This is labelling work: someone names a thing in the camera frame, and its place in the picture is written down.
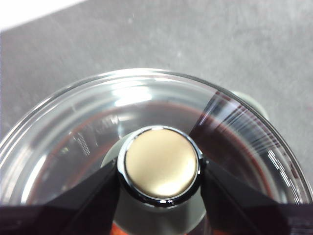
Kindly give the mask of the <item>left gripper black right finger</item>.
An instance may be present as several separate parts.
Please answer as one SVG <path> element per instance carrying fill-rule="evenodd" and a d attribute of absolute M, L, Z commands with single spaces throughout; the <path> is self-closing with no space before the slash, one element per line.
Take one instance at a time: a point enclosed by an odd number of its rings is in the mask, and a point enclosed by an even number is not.
<path fill-rule="evenodd" d="M 312 204 L 281 204 L 214 162 L 201 169 L 201 197 L 214 230 L 231 235 L 311 235 Z"/>

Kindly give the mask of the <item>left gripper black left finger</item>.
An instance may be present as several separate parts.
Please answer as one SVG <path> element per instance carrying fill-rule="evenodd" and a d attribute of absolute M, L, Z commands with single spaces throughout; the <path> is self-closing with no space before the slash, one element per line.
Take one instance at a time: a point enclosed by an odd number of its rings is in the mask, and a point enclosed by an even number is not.
<path fill-rule="evenodd" d="M 41 205 L 0 209 L 2 235 L 108 235 L 120 183 L 112 160 L 72 189 Z"/>

